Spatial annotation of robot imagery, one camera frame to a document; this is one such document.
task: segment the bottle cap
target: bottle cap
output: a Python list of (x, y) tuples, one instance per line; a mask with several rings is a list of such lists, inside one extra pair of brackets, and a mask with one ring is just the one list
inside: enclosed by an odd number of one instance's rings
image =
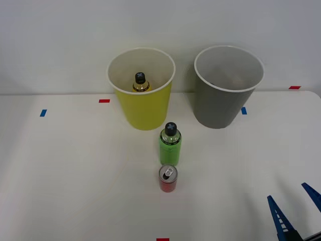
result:
[(174, 122), (168, 122), (165, 126), (165, 134), (169, 137), (175, 136), (177, 132), (177, 126)]
[(135, 81), (137, 84), (144, 84), (146, 81), (144, 73), (138, 72), (135, 74)]

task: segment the red tape marker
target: red tape marker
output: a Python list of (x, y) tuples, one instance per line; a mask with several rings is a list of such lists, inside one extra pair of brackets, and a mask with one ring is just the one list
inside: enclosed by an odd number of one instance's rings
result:
[(99, 103), (109, 103), (110, 99), (100, 99)]
[(293, 85), (293, 86), (290, 86), (289, 89), (300, 89), (300, 88), (301, 88), (301, 86), (295, 86), (295, 85)]

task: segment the blue tape marker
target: blue tape marker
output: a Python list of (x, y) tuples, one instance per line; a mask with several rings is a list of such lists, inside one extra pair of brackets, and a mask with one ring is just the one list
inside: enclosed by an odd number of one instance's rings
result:
[(44, 117), (44, 116), (46, 115), (46, 112), (47, 112), (47, 110), (46, 110), (46, 109), (43, 109), (42, 112), (41, 112), (41, 114), (40, 114), (40, 117)]
[(241, 108), (241, 111), (242, 111), (242, 114), (247, 114), (245, 107), (242, 107), (242, 108)]

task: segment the tape marker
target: tape marker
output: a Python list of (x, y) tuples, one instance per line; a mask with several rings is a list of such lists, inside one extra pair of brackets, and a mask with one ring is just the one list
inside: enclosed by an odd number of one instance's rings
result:
[(110, 99), (100, 99), (99, 103), (109, 103)]
[(242, 111), (242, 114), (247, 114), (245, 107), (242, 107), (242, 108), (241, 108), (241, 111)]
[(44, 116), (46, 115), (46, 113), (47, 113), (47, 110), (46, 110), (46, 109), (43, 109), (43, 110), (41, 111), (40, 117), (44, 117)]
[(301, 86), (295, 86), (295, 85), (293, 85), (293, 86), (290, 86), (289, 89), (300, 89), (300, 88), (301, 88)]

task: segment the red can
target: red can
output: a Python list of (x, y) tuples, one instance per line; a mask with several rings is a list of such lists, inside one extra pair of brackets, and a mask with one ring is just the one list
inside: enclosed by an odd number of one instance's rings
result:
[(163, 165), (158, 173), (159, 185), (162, 191), (172, 192), (176, 188), (177, 169), (172, 165)]

